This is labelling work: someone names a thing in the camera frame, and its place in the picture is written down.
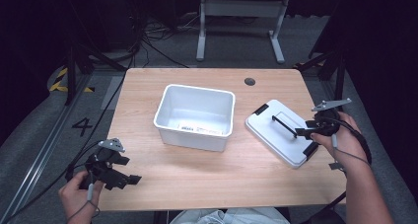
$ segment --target wire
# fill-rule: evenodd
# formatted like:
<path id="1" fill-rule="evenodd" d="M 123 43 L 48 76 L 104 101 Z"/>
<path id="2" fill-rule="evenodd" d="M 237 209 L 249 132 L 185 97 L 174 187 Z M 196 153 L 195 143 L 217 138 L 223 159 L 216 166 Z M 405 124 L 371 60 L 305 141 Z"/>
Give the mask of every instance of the wire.
<path id="1" fill-rule="evenodd" d="M 70 222 L 70 220 L 71 219 L 73 219 L 77 214 L 79 214 L 82 210 L 83 210 L 83 208 L 85 208 L 86 206 L 87 206 L 87 204 L 92 204 L 93 205 L 93 207 L 98 211 L 98 213 L 96 214 L 96 215 L 94 215 L 93 217 L 92 217 L 92 219 L 93 218 L 95 218 L 95 217 L 97 217 L 97 216 L 99 216 L 99 214 L 101 213 L 101 210 L 98 208 L 98 206 L 97 205 L 95 205 L 94 203 L 92 203 L 91 201 L 86 201 L 85 203 L 84 203 L 84 205 L 82 206 L 82 207 L 80 207 L 80 209 L 78 209 L 73 215 L 71 215 L 68 219 L 67 219 L 67 223 L 69 223 Z"/>
<path id="2" fill-rule="evenodd" d="M 351 153 L 348 153 L 348 152 L 344 152 L 344 151 L 342 151 L 342 150 L 339 150 L 339 149 L 338 149 L 338 148 L 336 148 L 336 147 L 334 147 L 334 150 L 336 150 L 336 151 L 338 151 L 338 152 L 340 152 L 340 153 L 343 153 L 343 154 L 345 154 L 345 155 L 348 155 L 348 156 L 350 156 L 350 157 L 352 157 L 352 158 L 355 158 L 355 159 L 357 159 L 357 160 L 360 160 L 360 161 L 362 161 L 362 162 L 366 163 L 366 164 L 370 167 L 370 164 L 369 164 L 366 160 L 364 160 L 364 159 L 362 159 L 362 158 L 360 158 L 360 157 L 357 157 L 357 156 L 355 156 L 355 155 L 353 155 L 353 154 L 351 154 Z"/>
<path id="3" fill-rule="evenodd" d="M 171 59 L 170 57 L 166 56 L 164 53 L 162 53 L 161 51 L 159 51 L 157 48 L 153 47 L 153 46 L 151 45 L 151 43 L 150 43 L 150 42 L 147 42 L 146 40 L 143 40 L 143 42 L 144 42 L 144 43 L 146 43 L 146 44 L 148 44 L 151 48 L 155 49 L 157 52 L 159 52 L 162 56 L 164 56 L 165 58 L 167 58 L 167 59 L 168 59 L 168 60 L 170 60 L 171 62 L 173 62 L 173 63 L 175 63 L 175 64 L 178 64 L 178 65 L 180 65 L 180 66 L 183 66 L 184 68 L 189 68 L 187 65 L 184 65 L 184 64 L 182 64 L 182 63 L 179 63 L 179 62 L 177 62 L 177 61 L 175 61 L 175 60 Z"/>

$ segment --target gray floor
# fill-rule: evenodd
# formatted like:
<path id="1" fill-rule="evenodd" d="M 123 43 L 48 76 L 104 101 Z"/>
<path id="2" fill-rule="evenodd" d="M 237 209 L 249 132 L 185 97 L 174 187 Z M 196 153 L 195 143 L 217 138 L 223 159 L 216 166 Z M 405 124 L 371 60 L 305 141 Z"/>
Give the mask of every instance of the gray floor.
<path id="1" fill-rule="evenodd" d="M 152 41 L 152 44 L 170 58 L 190 67 L 291 68 L 295 63 L 308 60 L 308 54 L 327 18 L 296 17 L 285 19 L 279 39 L 286 63 L 281 65 L 276 63 L 267 37 L 267 31 L 274 26 L 274 21 L 257 19 L 251 24 L 243 24 L 241 21 L 216 19 L 209 22 L 206 55 L 203 62 L 195 60 L 198 36 L 196 27 L 165 40 Z M 175 63 L 163 57 L 156 50 L 146 44 L 143 45 L 144 48 L 135 57 L 134 67 L 143 67 L 147 61 L 149 61 L 147 67 L 177 67 Z M 121 64 L 127 65 L 128 62 L 129 60 L 126 60 Z M 45 87 L 50 87 L 60 66 L 57 65 L 57 71 L 51 75 L 49 82 L 45 82 Z M 69 107 L 63 106 L 66 93 L 51 92 L 49 98 L 16 128 L 0 148 L 0 165 L 2 167 L 0 170 L 0 195 L 2 197 L 0 211 L 2 216 L 16 194 L 23 193 L 18 195 L 23 198 L 23 202 L 30 200 L 65 170 L 67 164 L 92 132 L 92 129 L 87 129 L 86 134 L 81 136 L 81 129 L 72 128 L 73 124 L 83 118 L 87 118 L 90 121 L 89 124 L 96 124 L 101 114 L 104 113 L 90 143 L 106 139 L 117 97 L 107 111 L 104 111 L 104 108 L 117 88 L 122 73 L 115 72 L 106 66 L 98 66 L 97 68 L 90 76 L 79 75 L 78 77 L 79 85 L 82 82 L 87 82 L 88 87 L 95 88 L 93 93 L 79 93 L 80 98 L 75 101 L 76 104 L 73 108 L 70 107 L 71 111 L 69 111 Z M 303 73 L 315 104 L 332 97 L 329 92 L 332 91 L 330 89 L 334 84 L 333 79 L 328 82 L 320 82 L 314 76 L 316 70 L 313 68 Z M 416 203 L 396 168 L 388 159 L 348 75 L 345 80 L 344 97 L 349 97 L 354 102 L 345 107 L 345 110 L 358 121 L 371 146 L 374 157 L 373 169 L 395 223 L 418 223 Z M 60 119 L 63 112 L 67 112 L 67 119 L 62 125 L 62 129 L 57 129 L 56 121 Z M 58 132 L 51 138 L 50 132 L 55 129 Z M 36 167 L 37 170 L 34 172 L 31 170 L 31 166 L 36 161 L 39 151 L 44 151 L 46 148 L 50 152 L 50 155 L 46 157 L 47 162 L 44 167 Z M 27 174 L 36 174 L 32 183 L 25 180 Z M 26 191 L 19 189 L 22 183 L 29 184 L 25 186 Z M 60 179 L 34 205 L 15 218 L 14 223 L 64 223 L 65 217 L 57 196 L 57 191 L 64 184 L 64 179 Z M 319 209 L 321 209 L 319 205 L 291 207 L 291 221 L 292 223 L 301 223 Z M 338 205 L 337 212 L 345 217 L 345 206 Z M 93 222 L 152 223 L 153 215 L 153 212 L 148 211 L 102 212 Z"/>

